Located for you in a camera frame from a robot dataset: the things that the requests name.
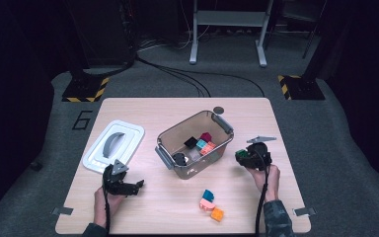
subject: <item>yellow and black hazard tape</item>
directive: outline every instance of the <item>yellow and black hazard tape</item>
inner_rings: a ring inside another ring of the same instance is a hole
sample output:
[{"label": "yellow and black hazard tape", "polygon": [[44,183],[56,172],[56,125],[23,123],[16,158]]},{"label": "yellow and black hazard tape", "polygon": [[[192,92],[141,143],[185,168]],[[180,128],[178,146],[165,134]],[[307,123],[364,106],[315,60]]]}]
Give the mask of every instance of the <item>yellow and black hazard tape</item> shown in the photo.
[{"label": "yellow and black hazard tape", "polygon": [[291,100],[291,95],[290,95],[290,92],[288,91],[288,86],[285,83],[286,78],[296,78],[297,79],[297,78],[301,78],[301,77],[299,77],[299,76],[287,76],[287,75],[279,75],[278,76],[279,85],[281,86],[282,94],[284,95],[285,100]]},{"label": "yellow and black hazard tape", "polygon": [[101,81],[101,86],[96,92],[95,95],[91,95],[90,97],[63,97],[63,102],[98,102],[104,94],[106,90],[107,83],[109,83],[110,78],[105,78]]}]

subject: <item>gray carpet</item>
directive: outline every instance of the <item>gray carpet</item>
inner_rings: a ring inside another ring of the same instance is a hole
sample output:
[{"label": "gray carpet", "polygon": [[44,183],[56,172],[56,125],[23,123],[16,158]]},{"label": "gray carpet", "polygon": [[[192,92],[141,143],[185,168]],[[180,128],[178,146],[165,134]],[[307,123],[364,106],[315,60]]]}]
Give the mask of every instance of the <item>gray carpet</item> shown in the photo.
[{"label": "gray carpet", "polygon": [[[318,79],[325,101],[286,101],[277,80],[280,74],[301,75],[318,39],[314,40],[308,57],[301,59],[306,46],[304,39],[273,36],[265,52],[267,68],[259,67],[255,39],[232,36],[204,41],[199,45],[197,65],[189,65],[189,46],[184,49],[159,46],[142,50],[138,55],[164,66],[232,74],[259,84],[273,106],[305,204],[318,211],[310,217],[312,230],[304,236],[379,236],[379,174],[351,139],[337,98],[326,82]],[[263,96],[246,80],[189,75],[201,82],[212,97]],[[26,169],[0,202],[0,236],[59,236],[54,230],[57,216],[50,213],[63,206],[104,98],[199,96],[193,85],[141,62],[111,77],[103,97],[95,103],[61,102],[69,81],[68,73],[52,80],[53,109],[45,145],[37,158],[43,168],[39,172]],[[82,117],[90,119],[87,128],[73,130],[83,111],[87,113]]]}]

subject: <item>metal handle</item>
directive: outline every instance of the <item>metal handle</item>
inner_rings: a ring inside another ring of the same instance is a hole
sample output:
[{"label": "metal handle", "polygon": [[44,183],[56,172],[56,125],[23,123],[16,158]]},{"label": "metal handle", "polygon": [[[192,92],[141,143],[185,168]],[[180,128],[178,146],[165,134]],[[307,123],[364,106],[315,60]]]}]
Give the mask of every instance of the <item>metal handle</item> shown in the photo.
[{"label": "metal handle", "polygon": [[155,147],[156,153],[158,153],[161,160],[165,163],[168,170],[172,170],[174,165],[172,164],[171,156],[165,151],[165,149],[161,147]]},{"label": "metal handle", "polygon": [[109,138],[107,138],[106,144],[104,145],[104,151],[103,151],[104,157],[109,158],[110,151],[111,151],[110,148],[111,148],[111,145],[113,143],[113,140],[115,138],[121,137],[121,136],[124,136],[124,133],[116,132],[116,133],[113,133]]},{"label": "metal handle", "polygon": [[221,116],[213,113],[211,118],[224,129],[226,134],[230,134],[233,131],[233,127]]}]

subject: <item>plastic storage bin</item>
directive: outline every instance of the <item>plastic storage bin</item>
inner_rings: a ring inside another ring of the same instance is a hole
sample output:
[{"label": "plastic storage bin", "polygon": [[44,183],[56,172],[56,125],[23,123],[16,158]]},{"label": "plastic storage bin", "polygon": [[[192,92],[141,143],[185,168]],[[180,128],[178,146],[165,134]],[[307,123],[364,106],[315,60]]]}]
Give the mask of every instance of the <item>plastic storage bin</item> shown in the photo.
[{"label": "plastic storage bin", "polygon": [[[189,139],[199,140],[207,132],[215,144],[209,152],[201,154],[199,147],[185,145]],[[155,150],[169,170],[174,169],[181,179],[187,180],[220,159],[233,136],[233,127],[220,115],[201,111],[162,132]],[[177,154],[184,154],[185,164],[174,159]]]}]

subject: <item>table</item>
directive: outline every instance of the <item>table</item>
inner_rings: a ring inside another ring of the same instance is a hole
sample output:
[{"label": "table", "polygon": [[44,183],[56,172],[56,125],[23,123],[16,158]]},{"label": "table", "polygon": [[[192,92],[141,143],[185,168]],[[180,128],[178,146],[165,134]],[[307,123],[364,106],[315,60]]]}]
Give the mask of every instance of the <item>table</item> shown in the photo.
[{"label": "table", "polygon": [[234,12],[234,11],[200,11],[197,0],[193,0],[193,34],[189,63],[196,64],[198,53],[198,25],[261,27],[260,39],[255,40],[258,59],[261,67],[266,67],[264,38],[269,21],[273,0],[268,0],[265,12]]},{"label": "table", "polygon": [[[158,135],[203,110],[224,109],[223,118],[233,126],[234,138],[217,162],[190,178],[181,180],[168,170],[155,152]],[[273,164],[281,171],[279,197],[285,204],[296,233],[311,228],[308,216],[295,216],[291,209],[304,207],[278,124],[268,99],[264,98],[112,98],[105,99],[91,131],[84,154],[104,128],[115,119],[144,127],[144,137],[128,164],[124,181],[144,180],[138,196],[128,197],[112,219],[111,233],[121,234],[232,234],[254,233],[260,193],[251,175],[235,160],[246,141],[274,136],[266,143]],[[64,204],[71,215],[61,214],[55,229],[59,234],[82,233],[93,221],[94,191],[102,175],[80,162]],[[205,190],[224,211],[220,222],[198,207]],[[261,231],[265,231],[262,215]]]}]

